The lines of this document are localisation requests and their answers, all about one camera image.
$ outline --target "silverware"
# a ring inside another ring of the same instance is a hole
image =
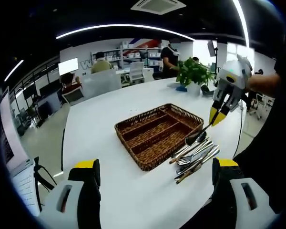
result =
[[[193,144],[193,142],[196,141],[196,139],[198,139],[202,134],[204,134],[204,132],[206,131],[207,128],[209,128],[211,126],[211,124],[209,124],[207,127],[205,127],[204,129],[202,129],[200,132],[192,135],[192,136],[189,136],[189,137],[186,137],[185,138],[185,144],[187,144],[188,146],[190,146],[191,144]]]
[[[200,161],[197,161],[190,169],[185,171],[184,173],[180,174],[179,176],[175,177],[176,184],[179,184],[181,181],[183,181],[185,178],[187,178],[189,175],[193,174],[197,170],[199,170],[203,163],[214,157],[220,152],[219,146],[214,146],[212,150],[204,155]]]
[[[211,141],[209,140],[206,145],[204,145],[203,147],[201,147],[200,149],[198,149],[196,152],[194,152],[194,154],[197,155],[197,154],[201,153],[202,151],[204,151],[204,150],[205,150],[205,146],[208,146],[210,143],[212,144],[213,142],[211,142]],[[209,153],[211,150],[212,150],[212,148],[208,148],[208,151],[207,151],[205,154]],[[196,162],[197,162],[197,160],[193,160],[193,161],[190,162],[189,164],[187,164],[187,165],[185,165],[185,166],[181,166],[181,167],[176,171],[176,173],[177,173],[178,175],[184,173],[186,170],[188,170],[190,167],[192,167]]]
[[[200,143],[200,142],[204,141],[205,138],[206,138],[206,132],[204,132],[203,134],[201,134],[201,136],[200,136],[199,138],[197,138],[196,141],[193,142],[193,144]],[[174,159],[174,158],[177,158],[181,152],[183,152],[184,150],[188,149],[190,146],[189,146],[189,145],[183,146],[181,149],[179,149],[176,153],[174,153],[174,154],[172,155],[172,158],[173,158],[173,159]]]
[[[209,142],[208,144],[206,144],[204,147],[202,147],[200,150],[197,150],[195,152],[193,152],[191,155],[189,156],[182,156],[181,158],[179,158],[176,163],[179,166],[186,166],[188,164],[190,164],[191,162],[193,162],[193,158],[201,153],[203,154],[204,152],[206,152],[207,150],[210,150],[211,147],[213,147],[214,143],[213,142]]]
[[[176,156],[176,158],[172,159],[169,163],[172,164],[174,163],[176,160],[178,160],[180,157],[188,154],[189,152],[193,151],[196,148],[200,148],[206,141],[208,141],[209,137],[207,137],[205,140],[203,140],[202,142],[198,143],[198,144],[192,144],[191,146],[189,146],[188,148],[186,148],[185,150],[181,151],[179,153],[179,155]]]

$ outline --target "laptop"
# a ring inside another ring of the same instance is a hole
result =
[[[1,148],[10,178],[24,205],[32,215],[38,216],[41,208],[36,193],[34,161],[29,158],[21,145],[12,119],[8,89],[2,95],[0,102],[0,121]]]

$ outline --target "wicker basket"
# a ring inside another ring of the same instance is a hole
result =
[[[173,104],[165,104],[115,125],[129,154],[144,171],[150,171],[184,145],[184,139],[201,130],[202,118]]]

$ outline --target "robotic hand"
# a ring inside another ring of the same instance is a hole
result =
[[[227,61],[219,73],[217,89],[214,91],[214,103],[210,110],[209,125],[221,122],[238,105],[244,96],[248,78],[251,77],[252,66],[247,58],[237,55],[237,61]]]

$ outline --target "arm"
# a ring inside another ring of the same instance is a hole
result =
[[[169,68],[174,68],[176,67],[175,65],[171,64],[168,62],[168,57],[163,57],[163,65],[169,67]]]
[[[248,79],[248,87],[250,90],[261,92],[271,97],[275,97],[280,85],[281,77],[277,73],[269,76],[253,75]]]
[[[79,76],[76,76],[76,77],[75,77],[75,81],[76,81],[76,83],[78,83],[78,84],[82,84],[82,83],[80,82]]]

